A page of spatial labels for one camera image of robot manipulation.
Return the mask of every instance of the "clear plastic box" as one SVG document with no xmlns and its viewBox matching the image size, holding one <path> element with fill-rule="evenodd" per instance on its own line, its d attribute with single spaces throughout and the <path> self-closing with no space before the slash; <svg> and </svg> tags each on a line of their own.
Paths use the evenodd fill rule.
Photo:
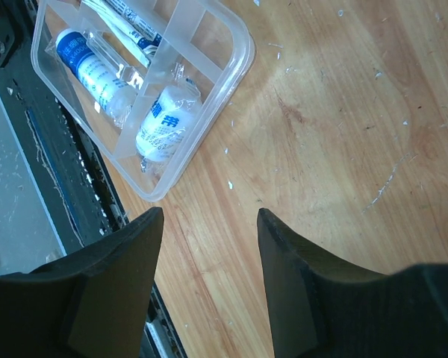
<svg viewBox="0 0 448 358">
<path fill-rule="evenodd" d="M 31 48 L 40 78 L 72 114 L 136 193 L 162 199 L 178 181 L 201 141 L 249 69 L 255 48 L 243 21 L 217 0 L 123 0 L 162 40 L 149 68 L 133 56 L 90 7 L 79 0 L 41 0 Z M 137 99 L 122 129 L 113 125 L 59 58 L 49 54 L 57 34 L 71 28 L 88 46 L 137 89 Z M 135 137 L 176 63 L 201 92 L 195 125 L 158 171 L 143 172 Z"/>
</svg>

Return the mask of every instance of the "bottle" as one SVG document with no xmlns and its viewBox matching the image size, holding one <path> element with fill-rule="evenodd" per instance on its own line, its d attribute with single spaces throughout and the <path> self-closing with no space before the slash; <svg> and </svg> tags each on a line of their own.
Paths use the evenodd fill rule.
<svg viewBox="0 0 448 358">
<path fill-rule="evenodd" d="M 201 109 L 201 93 L 186 78 L 183 84 L 164 87 L 136 135 L 136 148 L 145 161 L 162 163 L 171 158 Z"/>
<path fill-rule="evenodd" d="M 99 106 L 122 128 L 136 99 L 136 90 L 103 63 L 87 41 L 70 28 L 61 31 L 55 42 L 58 56 L 87 89 Z"/>
</svg>

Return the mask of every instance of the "white bottle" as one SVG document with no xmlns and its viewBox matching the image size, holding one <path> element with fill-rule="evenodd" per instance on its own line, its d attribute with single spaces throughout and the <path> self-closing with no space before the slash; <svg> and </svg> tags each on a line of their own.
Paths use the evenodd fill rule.
<svg viewBox="0 0 448 358">
<path fill-rule="evenodd" d="M 162 163 L 171 158 L 195 124 L 200 97 L 190 79 L 164 88 L 136 135 L 136 148 L 146 160 Z"/>
<path fill-rule="evenodd" d="M 88 90 L 99 106 L 122 128 L 136 99 L 133 87 L 116 75 L 87 46 L 87 41 L 70 28 L 61 31 L 55 42 L 58 56 Z"/>
</svg>

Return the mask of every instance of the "wooden table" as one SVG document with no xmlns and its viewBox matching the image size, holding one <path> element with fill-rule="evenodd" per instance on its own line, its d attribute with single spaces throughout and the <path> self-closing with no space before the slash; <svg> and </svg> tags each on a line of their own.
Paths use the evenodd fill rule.
<svg viewBox="0 0 448 358">
<path fill-rule="evenodd" d="M 448 262 L 448 0 L 227 5 L 255 63 L 157 203 L 156 282 L 190 357 L 271 357 L 259 207 L 372 270 Z"/>
</svg>

